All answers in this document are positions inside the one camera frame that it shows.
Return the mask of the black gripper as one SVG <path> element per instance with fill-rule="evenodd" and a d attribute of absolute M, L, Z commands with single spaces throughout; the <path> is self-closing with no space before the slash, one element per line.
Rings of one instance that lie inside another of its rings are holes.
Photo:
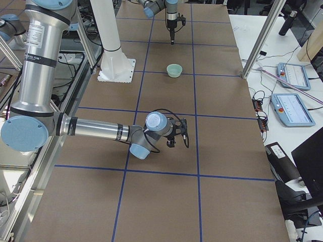
<path fill-rule="evenodd" d="M 175 44 L 176 21 L 168 19 L 168 28 L 170 30 L 171 45 L 174 45 Z"/>
<path fill-rule="evenodd" d="M 175 119 L 171 119 L 170 122 L 171 122 L 172 131 L 169 134 L 169 139 L 167 140 L 167 146 L 169 148 L 174 148 L 176 143 L 175 136 L 182 134 L 182 123 Z"/>

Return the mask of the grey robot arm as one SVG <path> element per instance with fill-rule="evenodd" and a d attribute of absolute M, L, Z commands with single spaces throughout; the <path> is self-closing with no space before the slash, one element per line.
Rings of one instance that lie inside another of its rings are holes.
<path fill-rule="evenodd" d="M 122 51 L 113 1 L 90 1 L 102 44 L 102 61 L 98 81 L 130 83 L 135 59 Z M 178 1 L 138 1 L 144 13 L 152 18 L 166 10 L 171 44 L 178 20 Z M 10 148 L 31 152 L 42 147 L 49 136 L 88 136 L 128 143 L 130 152 L 145 159 L 150 152 L 159 153 L 155 144 L 167 138 L 167 146 L 175 146 L 175 136 L 187 140 L 185 119 L 166 117 L 157 109 L 149 113 L 144 127 L 138 125 L 100 122 L 68 116 L 54 111 L 51 95 L 63 32 L 78 20 L 82 24 L 77 1 L 26 1 L 25 13 L 29 17 L 29 31 L 22 68 L 18 100 L 9 104 L 10 117 L 1 128 L 1 139 Z"/>
<path fill-rule="evenodd" d="M 181 21 L 181 16 L 178 13 L 177 0 L 157 0 L 147 1 L 138 0 L 139 4 L 143 6 L 145 15 L 148 18 L 153 18 L 162 10 L 166 10 L 166 28 L 170 33 L 171 45 L 175 44 L 175 29 L 178 27 L 178 22 Z"/>

